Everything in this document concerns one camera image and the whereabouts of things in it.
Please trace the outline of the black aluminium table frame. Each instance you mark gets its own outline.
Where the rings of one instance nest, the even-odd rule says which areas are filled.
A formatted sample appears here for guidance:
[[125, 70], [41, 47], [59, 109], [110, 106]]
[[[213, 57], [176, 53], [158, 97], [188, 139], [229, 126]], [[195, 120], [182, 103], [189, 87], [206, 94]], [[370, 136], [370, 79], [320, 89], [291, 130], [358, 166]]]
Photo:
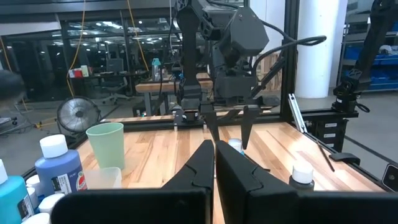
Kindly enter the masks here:
[[[278, 114], [261, 115], [259, 107], [259, 115], [254, 120], [253, 124], [271, 123], [274, 121], [292, 122], [295, 124], [292, 112], [290, 110], [288, 94], [292, 93], [295, 78], [296, 60], [298, 58], [297, 45], [300, 41], [290, 38], [290, 35], [297, 33], [299, 25], [299, 0], [285, 0], [288, 7], [285, 11], [286, 26], [281, 34], [284, 37], [282, 46], [278, 47], [280, 55], [277, 61], [271, 67], [271, 70], [263, 78], [267, 83], [277, 74], [282, 72], [282, 96], [281, 96], [281, 111]], [[155, 131], [165, 129], [193, 129], [198, 128], [199, 125], [207, 126], [205, 121], [205, 113], [215, 111], [215, 105], [210, 101], [203, 101], [199, 108], [200, 117], [193, 118], [189, 111], [180, 110], [175, 115], [174, 119], [158, 119], [158, 120], [141, 120], [141, 121], [128, 121], [124, 123], [124, 131], [129, 133], [133, 131]], [[301, 111], [305, 125], [307, 121], [328, 121], [335, 119], [346, 119], [356, 117], [358, 115], [356, 108], [353, 113], [342, 113], [332, 108], [322, 110], [305, 110]], [[218, 128], [220, 126], [229, 126], [242, 123], [243, 109], [230, 110], [223, 116], [217, 115]]]

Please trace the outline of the small red paint bottle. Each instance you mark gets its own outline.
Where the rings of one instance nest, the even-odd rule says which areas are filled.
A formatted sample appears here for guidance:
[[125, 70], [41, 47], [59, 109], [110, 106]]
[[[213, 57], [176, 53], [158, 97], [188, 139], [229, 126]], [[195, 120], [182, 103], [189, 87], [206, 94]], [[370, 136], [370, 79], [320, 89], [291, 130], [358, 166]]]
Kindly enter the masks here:
[[51, 214], [55, 204], [65, 196], [63, 193], [52, 194], [48, 197], [45, 197], [38, 206], [40, 213], [48, 213]]

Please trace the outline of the black frame foot clamp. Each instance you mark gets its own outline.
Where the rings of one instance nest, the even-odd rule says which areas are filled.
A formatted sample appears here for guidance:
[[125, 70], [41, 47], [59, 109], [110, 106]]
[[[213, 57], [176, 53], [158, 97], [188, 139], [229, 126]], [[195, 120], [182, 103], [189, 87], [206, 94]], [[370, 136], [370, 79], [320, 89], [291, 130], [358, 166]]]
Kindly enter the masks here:
[[348, 152], [338, 152], [334, 154], [330, 154], [329, 158], [335, 162], [345, 162], [350, 164], [360, 165], [361, 159], [355, 156], [352, 153]]

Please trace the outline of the water bottle teal lid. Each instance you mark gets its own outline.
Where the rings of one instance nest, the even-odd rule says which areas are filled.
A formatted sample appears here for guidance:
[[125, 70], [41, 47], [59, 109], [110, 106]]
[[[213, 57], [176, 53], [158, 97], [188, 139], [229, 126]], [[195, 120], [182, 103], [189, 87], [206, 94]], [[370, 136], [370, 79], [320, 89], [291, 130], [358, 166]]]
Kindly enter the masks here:
[[162, 72], [161, 72], [161, 62], [158, 58], [152, 59], [152, 80], [155, 82], [161, 81]]

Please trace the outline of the black drawer unit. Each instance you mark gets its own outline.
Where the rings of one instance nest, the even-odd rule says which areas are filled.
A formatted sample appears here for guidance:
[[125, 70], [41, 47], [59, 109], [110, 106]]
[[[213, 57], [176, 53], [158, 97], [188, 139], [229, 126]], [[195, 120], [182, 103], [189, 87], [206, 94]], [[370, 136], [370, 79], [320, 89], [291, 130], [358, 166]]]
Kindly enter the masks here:
[[313, 121], [310, 132], [334, 150], [341, 152], [345, 139], [347, 119]]

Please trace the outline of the round black floor fan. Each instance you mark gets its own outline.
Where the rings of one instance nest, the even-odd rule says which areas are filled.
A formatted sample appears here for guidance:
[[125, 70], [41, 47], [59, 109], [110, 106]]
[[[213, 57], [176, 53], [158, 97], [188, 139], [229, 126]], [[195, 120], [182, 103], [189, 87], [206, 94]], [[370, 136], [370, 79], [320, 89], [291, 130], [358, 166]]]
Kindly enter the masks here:
[[63, 101], [57, 109], [58, 124], [66, 131], [84, 133], [99, 123], [101, 111], [93, 100], [73, 96]]

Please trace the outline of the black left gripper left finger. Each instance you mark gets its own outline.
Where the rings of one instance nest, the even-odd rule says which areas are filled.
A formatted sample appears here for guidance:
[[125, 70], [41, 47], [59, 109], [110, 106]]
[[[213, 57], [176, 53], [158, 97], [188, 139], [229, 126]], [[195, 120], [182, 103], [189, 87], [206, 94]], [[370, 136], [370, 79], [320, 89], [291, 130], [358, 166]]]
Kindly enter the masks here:
[[213, 188], [215, 150], [211, 140], [204, 140], [182, 168], [163, 189]]

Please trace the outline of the large turquoise paint bottle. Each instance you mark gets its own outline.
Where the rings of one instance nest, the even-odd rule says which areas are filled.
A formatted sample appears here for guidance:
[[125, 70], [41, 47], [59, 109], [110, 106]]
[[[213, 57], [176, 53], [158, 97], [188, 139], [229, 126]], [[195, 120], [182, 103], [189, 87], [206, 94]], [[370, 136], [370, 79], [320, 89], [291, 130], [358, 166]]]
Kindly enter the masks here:
[[0, 224], [21, 224], [34, 215], [25, 180], [8, 175], [0, 159]]

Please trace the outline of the small black paint bottle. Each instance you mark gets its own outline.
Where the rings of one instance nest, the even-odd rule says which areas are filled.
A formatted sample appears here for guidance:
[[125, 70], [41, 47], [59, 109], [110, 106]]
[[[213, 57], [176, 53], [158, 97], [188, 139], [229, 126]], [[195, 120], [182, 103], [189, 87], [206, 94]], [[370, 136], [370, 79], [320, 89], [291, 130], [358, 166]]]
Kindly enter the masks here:
[[314, 191], [313, 167], [311, 164], [294, 164], [289, 185], [297, 190]]

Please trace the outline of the small teal paint bottle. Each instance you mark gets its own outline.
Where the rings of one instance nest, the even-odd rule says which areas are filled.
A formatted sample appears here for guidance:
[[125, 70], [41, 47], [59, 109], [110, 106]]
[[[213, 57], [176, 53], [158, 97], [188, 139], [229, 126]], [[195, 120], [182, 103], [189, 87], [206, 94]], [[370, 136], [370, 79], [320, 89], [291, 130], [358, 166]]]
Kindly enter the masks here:
[[243, 143], [242, 140], [238, 138], [231, 138], [228, 140], [228, 144], [238, 151], [240, 154], [244, 155]]

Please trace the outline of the white building column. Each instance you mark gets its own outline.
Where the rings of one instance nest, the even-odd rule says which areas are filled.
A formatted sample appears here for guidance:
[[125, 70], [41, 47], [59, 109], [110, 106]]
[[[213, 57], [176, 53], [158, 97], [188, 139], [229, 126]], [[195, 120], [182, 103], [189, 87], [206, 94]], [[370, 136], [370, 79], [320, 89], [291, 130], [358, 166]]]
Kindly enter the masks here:
[[343, 28], [348, 0], [300, 0], [298, 38], [326, 36], [314, 46], [298, 46], [295, 95], [299, 98], [328, 96], [336, 47]]

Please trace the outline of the thin dark brown paintbrush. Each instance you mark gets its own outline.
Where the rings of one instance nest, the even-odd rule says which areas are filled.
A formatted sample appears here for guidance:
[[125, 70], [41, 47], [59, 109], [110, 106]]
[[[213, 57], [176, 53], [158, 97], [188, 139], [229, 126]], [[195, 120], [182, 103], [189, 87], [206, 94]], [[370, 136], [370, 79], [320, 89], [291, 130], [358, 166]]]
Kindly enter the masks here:
[[326, 153], [325, 153], [325, 151], [324, 151], [322, 145], [319, 143], [318, 140], [316, 140], [316, 144], [317, 144], [317, 146], [318, 146], [318, 148], [319, 148], [319, 150], [320, 150], [320, 152], [321, 152], [323, 158], [325, 159], [326, 163], [328, 164], [330, 170], [331, 170], [332, 172], [334, 172], [335, 169], [334, 169], [333, 165], [331, 164], [331, 162], [330, 162], [328, 156], [326, 155]]

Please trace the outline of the shelf with blue bins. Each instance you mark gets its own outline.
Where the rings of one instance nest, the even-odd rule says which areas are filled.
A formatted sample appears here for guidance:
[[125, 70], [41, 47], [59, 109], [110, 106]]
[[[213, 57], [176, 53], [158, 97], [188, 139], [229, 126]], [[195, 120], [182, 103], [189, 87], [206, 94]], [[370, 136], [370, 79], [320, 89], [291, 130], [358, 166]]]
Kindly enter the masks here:
[[[362, 46], [347, 45], [344, 49], [340, 73], [347, 75], [358, 59]], [[368, 91], [398, 89], [398, 45], [382, 45], [371, 67], [371, 84]]]

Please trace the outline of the wooden background desk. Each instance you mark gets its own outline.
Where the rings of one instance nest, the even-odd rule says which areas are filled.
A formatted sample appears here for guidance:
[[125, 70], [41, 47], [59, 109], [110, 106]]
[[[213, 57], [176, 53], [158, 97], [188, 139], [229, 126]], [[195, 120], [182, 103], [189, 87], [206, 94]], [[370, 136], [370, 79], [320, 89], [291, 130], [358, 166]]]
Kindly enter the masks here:
[[[170, 75], [161, 82], [155, 82], [152, 80], [142, 82], [135, 86], [135, 89], [138, 93], [144, 94], [144, 103], [145, 109], [148, 116], [153, 116], [154, 112], [152, 111], [151, 96], [152, 94], [156, 94], [158, 92], [168, 94], [174, 94], [174, 90], [178, 90], [179, 81], [174, 81], [170, 79]], [[207, 73], [197, 73], [197, 80], [201, 85], [203, 90], [211, 90], [213, 86], [213, 82]]]

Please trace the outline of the large purple paint bottle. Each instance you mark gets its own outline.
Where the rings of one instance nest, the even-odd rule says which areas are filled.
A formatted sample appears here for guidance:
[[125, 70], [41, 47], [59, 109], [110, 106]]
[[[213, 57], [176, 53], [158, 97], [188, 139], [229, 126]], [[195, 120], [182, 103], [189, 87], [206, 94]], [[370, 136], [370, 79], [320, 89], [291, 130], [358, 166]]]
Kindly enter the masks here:
[[47, 136], [39, 144], [42, 157], [36, 160], [35, 170], [46, 197], [87, 189], [80, 155], [68, 148], [64, 135]]

